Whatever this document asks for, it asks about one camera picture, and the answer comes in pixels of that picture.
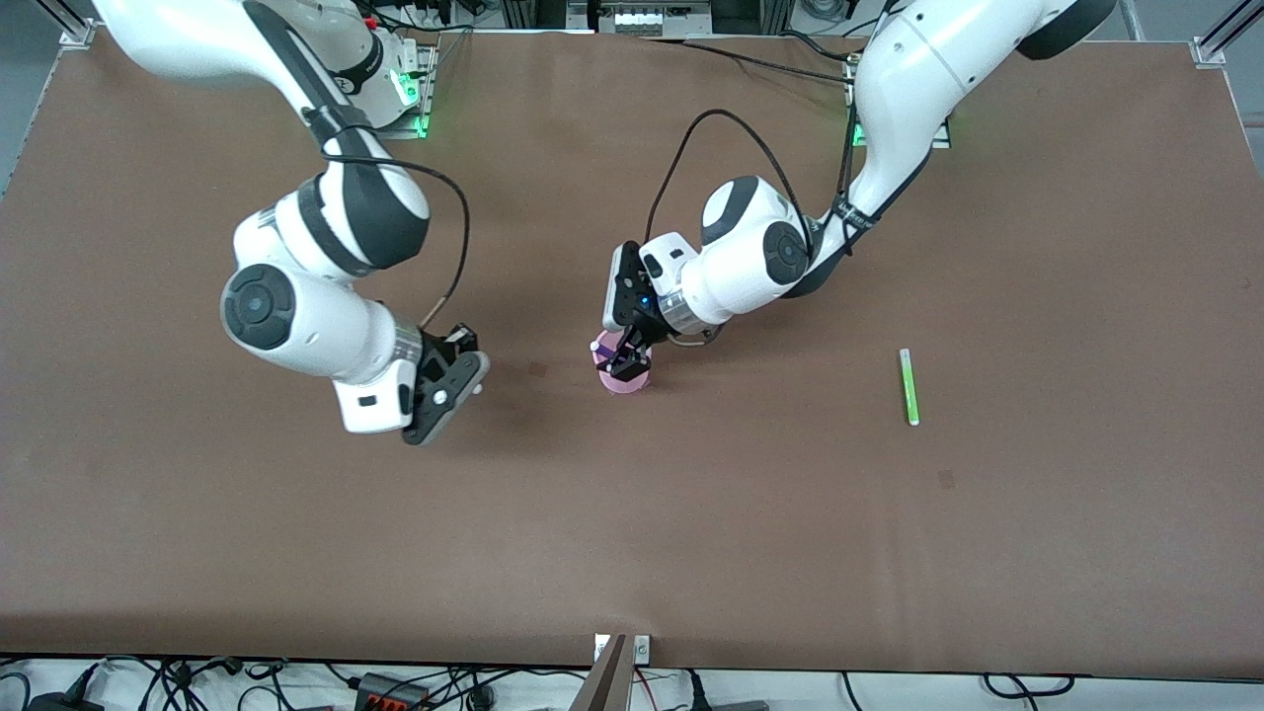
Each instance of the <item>brown table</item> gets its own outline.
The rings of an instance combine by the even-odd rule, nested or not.
[[[321,166],[279,96],[67,54],[0,204],[0,648],[579,664],[627,630],[660,665],[1264,676],[1264,186],[1221,73],[1006,62],[820,292],[609,396],[611,249],[712,106],[823,210],[834,85],[605,35],[453,56],[392,149],[469,192],[440,321],[494,366],[417,450],[220,326],[233,228]],[[705,125],[657,228],[750,172]],[[423,258],[363,288],[415,318],[459,237],[423,185]]]

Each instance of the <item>red wire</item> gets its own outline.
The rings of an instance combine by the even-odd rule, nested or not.
[[[659,705],[653,701],[653,692],[650,691],[650,682],[645,678],[645,672],[637,669],[636,676],[641,678],[641,688],[645,689],[645,695],[650,698],[650,707],[653,708],[653,711],[659,711]]]

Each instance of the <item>green marker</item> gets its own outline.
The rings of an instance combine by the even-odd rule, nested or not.
[[[908,348],[900,349],[900,373],[904,374],[904,407],[909,411],[909,424],[918,426],[918,390],[913,386],[913,357]]]

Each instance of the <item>pink round object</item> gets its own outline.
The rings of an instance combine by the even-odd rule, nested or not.
[[[603,345],[607,350],[614,350],[616,348],[618,348],[621,338],[623,338],[622,333],[611,333],[608,330],[603,330],[597,337],[595,343],[598,343],[599,345]],[[598,352],[597,348],[593,348],[592,350],[593,350],[593,364],[594,366],[597,363],[600,363],[602,361],[605,361],[608,358],[608,356],[603,356],[600,352]],[[646,356],[647,357],[652,357],[652,353],[653,353],[653,348],[650,348],[648,350],[646,350]],[[597,377],[602,378],[602,385],[605,386],[605,390],[608,390],[611,392],[614,392],[614,393],[618,393],[618,395],[627,395],[629,392],[636,392],[636,391],[641,390],[642,387],[650,385],[650,372],[648,371],[646,371],[646,372],[641,373],[640,376],[629,380],[628,382],[614,380],[608,373],[604,373],[602,371],[597,371]]]

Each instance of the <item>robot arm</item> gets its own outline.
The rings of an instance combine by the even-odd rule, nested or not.
[[[648,367],[645,348],[713,331],[737,314],[811,294],[873,228],[930,156],[954,106],[1018,48],[1052,57],[1101,23],[1114,0],[916,0],[865,48],[854,96],[868,151],[822,220],[806,220],[760,177],[732,180],[702,216],[702,250],[679,233],[616,249],[603,324],[624,329],[613,377]]]
[[[270,6],[102,0],[97,9],[147,70],[215,85],[260,78],[281,91],[325,154],[389,158],[364,111]],[[363,23],[350,30],[353,43],[364,39],[362,30]],[[238,271],[221,300],[225,330],[264,361],[331,378],[349,431],[403,429],[410,444],[427,444],[478,390],[488,358],[464,325],[432,337],[351,283],[416,256],[428,220],[425,196],[402,168],[332,159],[238,226]]]

